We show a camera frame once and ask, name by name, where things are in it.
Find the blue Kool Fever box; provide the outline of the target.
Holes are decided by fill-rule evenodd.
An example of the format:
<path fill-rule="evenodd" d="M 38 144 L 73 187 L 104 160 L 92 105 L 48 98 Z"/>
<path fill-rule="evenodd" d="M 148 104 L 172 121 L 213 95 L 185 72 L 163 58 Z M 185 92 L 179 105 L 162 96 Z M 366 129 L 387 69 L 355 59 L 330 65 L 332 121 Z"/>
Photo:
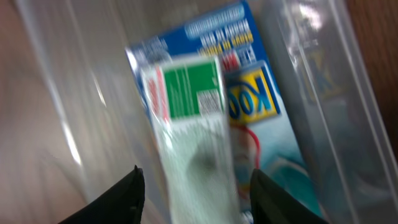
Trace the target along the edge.
<path fill-rule="evenodd" d="M 246 221 L 251 223 L 249 185 L 255 169 L 322 217 L 249 5 L 237 2 L 207 12 L 133 45 L 128 57 L 137 68 L 195 53 L 217 55 L 226 75 L 235 173 Z"/>

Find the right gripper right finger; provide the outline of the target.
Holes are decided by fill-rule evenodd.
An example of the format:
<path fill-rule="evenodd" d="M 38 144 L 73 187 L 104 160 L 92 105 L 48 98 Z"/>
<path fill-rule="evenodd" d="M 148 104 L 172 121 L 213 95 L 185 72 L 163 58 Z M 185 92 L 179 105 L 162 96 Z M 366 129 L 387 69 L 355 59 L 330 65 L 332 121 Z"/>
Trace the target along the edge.
<path fill-rule="evenodd" d="M 252 172 L 249 194 L 254 224 L 327 224 L 259 169 Z"/>

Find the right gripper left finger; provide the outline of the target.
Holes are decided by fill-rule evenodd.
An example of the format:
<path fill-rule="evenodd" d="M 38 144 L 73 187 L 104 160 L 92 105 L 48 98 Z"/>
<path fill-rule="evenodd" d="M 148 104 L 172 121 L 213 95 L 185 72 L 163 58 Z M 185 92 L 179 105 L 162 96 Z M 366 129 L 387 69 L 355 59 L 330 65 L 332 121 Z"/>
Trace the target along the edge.
<path fill-rule="evenodd" d="M 135 166 L 96 200 L 60 224 L 140 224 L 144 203 L 144 173 Z"/>

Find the white green medicine box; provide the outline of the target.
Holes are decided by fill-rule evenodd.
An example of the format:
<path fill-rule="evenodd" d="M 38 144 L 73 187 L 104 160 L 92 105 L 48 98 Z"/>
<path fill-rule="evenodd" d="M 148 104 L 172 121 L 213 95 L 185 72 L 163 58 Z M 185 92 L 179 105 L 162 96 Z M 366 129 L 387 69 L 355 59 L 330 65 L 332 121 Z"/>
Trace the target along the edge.
<path fill-rule="evenodd" d="M 192 55 L 141 69 L 172 223 L 241 221 L 223 74 Z"/>

